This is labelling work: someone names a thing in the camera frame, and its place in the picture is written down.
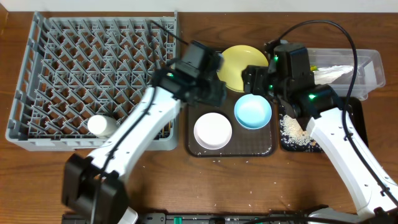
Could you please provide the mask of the white paper napkin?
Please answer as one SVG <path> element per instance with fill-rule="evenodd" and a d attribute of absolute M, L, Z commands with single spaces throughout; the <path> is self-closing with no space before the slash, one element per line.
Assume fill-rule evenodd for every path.
<path fill-rule="evenodd" d="M 352 71 L 353 66 L 351 65 L 334 65 L 332 67 L 320 67 L 314 71 L 315 84 L 330 84 L 340 76 Z"/>

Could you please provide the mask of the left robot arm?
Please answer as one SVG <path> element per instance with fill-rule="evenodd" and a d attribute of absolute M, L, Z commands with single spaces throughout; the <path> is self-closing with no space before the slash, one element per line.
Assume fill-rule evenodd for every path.
<path fill-rule="evenodd" d="M 152 86 L 122 125 L 87 157 L 72 154 L 63 175 L 62 203 L 89 223 L 136 223 L 127 183 L 156 135 L 177 117 L 181 104 L 221 106 L 226 84 L 217 77 L 223 56 L 193 40 L 152 76 Z"/>

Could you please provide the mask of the light blue bowl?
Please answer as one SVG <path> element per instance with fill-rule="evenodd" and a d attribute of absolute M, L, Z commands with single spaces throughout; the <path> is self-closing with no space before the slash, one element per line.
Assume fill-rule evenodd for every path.
<path fill-rule="evenodd" d="M 272 107 L 264 97 L 247 94 L 235 103 L 234 117 L 245 129 L 261 129 L 270 122 Z"/>

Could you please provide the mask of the white cup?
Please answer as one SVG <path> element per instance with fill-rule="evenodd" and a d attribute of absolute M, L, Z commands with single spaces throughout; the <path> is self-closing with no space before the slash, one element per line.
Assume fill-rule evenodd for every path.
<path fill-rule="evenodd" d="M 118 129 L 117 121 L 109 116 L 94 115 L 88 120 L 88 130 L 98 138 L 109 138 Z"/>

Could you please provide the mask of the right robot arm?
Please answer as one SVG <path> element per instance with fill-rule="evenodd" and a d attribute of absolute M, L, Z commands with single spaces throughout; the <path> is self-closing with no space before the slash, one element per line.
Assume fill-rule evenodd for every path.
<path fill-rule="evenodd" d="M 347 104 L 330 85 L 317 85 L 302 44 L 273 49 L 267 66 L 249 65 L 243 88 L 272 94 L 317 142 L 348 189 L 360 223 L 397 223 L 397 183 L 384 171 L 350 120 Z"/>

